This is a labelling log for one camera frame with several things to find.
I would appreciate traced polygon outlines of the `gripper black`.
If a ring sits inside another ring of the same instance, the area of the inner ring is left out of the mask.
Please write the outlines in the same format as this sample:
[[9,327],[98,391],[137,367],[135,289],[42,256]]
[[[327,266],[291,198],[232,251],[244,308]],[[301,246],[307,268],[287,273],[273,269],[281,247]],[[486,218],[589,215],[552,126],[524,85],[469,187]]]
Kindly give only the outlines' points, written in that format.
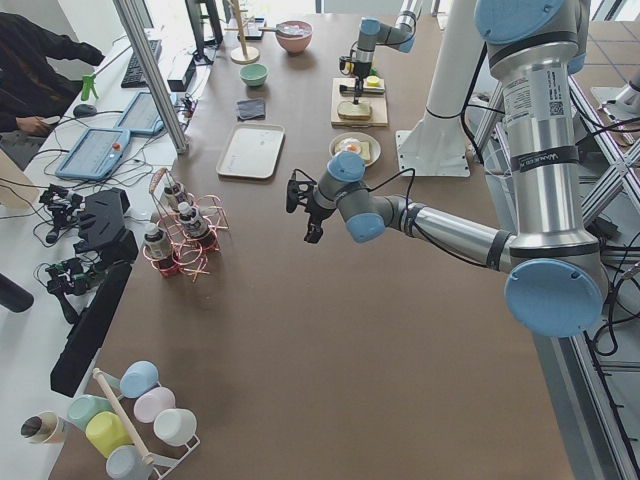
[[309,214],[309,219],[304,241],[317,244],[323,236],[322,222],[334,213],[334,203],[318,192],[311,192],[305,211]]
[[354,82],[353,103],[358,104],[363,94],[364,80],[370,75],[372,63],[353,60],[352,64],[353,64],[353,75],[356,78]]

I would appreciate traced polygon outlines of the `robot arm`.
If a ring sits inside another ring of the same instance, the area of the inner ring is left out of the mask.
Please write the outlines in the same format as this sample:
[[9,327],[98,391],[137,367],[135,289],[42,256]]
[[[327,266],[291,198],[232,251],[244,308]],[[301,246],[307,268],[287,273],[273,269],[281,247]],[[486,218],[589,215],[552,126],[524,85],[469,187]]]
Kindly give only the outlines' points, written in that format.
[[487,65],[504,101],[517,230],[509,233],[413,202],[377,196],[365,165],[340,152],[318,180],[291,178],[286,208],[308,214],[306,240],[339,212],[351,237],[372,240],[387,229],[420,238],[473,264],[507,274],[512,315],[545,336],[570,337],[600,317],[607,281],[599,245],[584,226],[577,195],[569,77],[584,63],[585,1],[457,1],[436,63],[423,119],[398,141],[410,175],[462,169],[454,120],[464,114],[474,75]]
[[386,46],[408,53],[413,46],[417,21],[423,1],[403,2],[394,25],[388,25],[374,17],[363,17],[359,35],[351,55],[355,76],[353,103],[358,104],[363,94],[364,80],[370,75],[377,46]]

